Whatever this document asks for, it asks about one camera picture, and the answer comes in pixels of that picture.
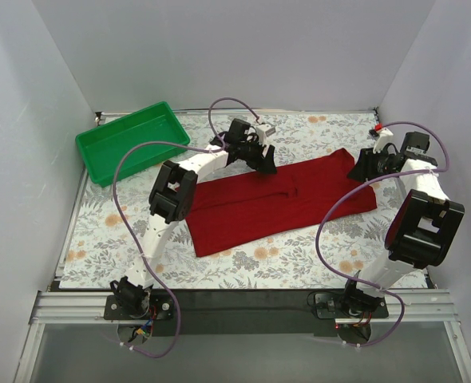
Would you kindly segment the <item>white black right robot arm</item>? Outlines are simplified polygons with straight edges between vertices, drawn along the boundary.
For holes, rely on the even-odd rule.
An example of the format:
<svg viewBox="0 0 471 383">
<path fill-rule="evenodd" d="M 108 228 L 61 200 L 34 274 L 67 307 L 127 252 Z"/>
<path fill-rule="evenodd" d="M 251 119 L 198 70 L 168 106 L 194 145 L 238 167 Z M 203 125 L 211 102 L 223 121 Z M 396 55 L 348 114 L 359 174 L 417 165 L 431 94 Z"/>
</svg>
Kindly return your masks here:
<svg viewBox="0 0 471 383">
<path fill-rule="evenodd" d="M 372 314 L 385 303 L 384 291 L 415 270 L 440 265 L 449 251 L 465 214 L 439 184 L 437 161 L 428 156 L 429 135 L 408 132 L 400 148 L 392 147 L 392 132 L 374 129 L 377 141 L 364 148 L 349 172 L 357 181 L 397 174 L 406 197 L 384 240 L 384 253 L 345 285 L 340 303 L 351 317 Z"/>
</svg>

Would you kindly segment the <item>red t shirt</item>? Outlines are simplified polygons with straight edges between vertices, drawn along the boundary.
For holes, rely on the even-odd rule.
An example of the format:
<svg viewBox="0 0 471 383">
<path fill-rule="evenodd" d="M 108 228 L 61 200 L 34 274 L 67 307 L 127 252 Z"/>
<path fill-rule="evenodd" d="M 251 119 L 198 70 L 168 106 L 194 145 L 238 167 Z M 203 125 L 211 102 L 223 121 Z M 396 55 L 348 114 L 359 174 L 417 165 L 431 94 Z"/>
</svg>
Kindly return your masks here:
<svg viewBox="0 0 471 383">
<path fill-rule="evenodd" d="M 332 219 L 373 211 L 371 187 L 336 205 L 359 186 L 347 176 L 353 166 L 354 157 L 340 148 L 274 175 L 249 172 L 199 184 L 186 218 L 196 257 L 319 224 L 330 209 Z"/>
</svg>

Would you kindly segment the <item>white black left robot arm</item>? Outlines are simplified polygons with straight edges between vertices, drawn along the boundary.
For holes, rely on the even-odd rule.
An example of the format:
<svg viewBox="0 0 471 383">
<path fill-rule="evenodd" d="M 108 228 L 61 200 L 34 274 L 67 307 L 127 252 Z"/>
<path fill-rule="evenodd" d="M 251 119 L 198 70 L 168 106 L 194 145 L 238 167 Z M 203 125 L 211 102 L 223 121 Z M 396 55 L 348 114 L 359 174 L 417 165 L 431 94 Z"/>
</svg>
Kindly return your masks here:
<svg viewBox="0 0 471 383">
<path fill-rule="evenodd" d="M 226 132 L 217 133 L 206 148 L 180 162 L 165 161 L 149 194 L 149 217 L 142 240 L 136 236 L 139 256 L 120 280 L 110 283 L 117 306 L 130 318 L 140 319 L 151 307 L 151 289 L 156 282 L 151 264 L 162 253 L 177 224 L 192 209 L 199 181 L 213 172 L 241 160 L 263 174 L 277 172 L 275 147 L 267 139 L 276 128 L 265 122 L 252 125 L 234 119 Z"/>
</svg>

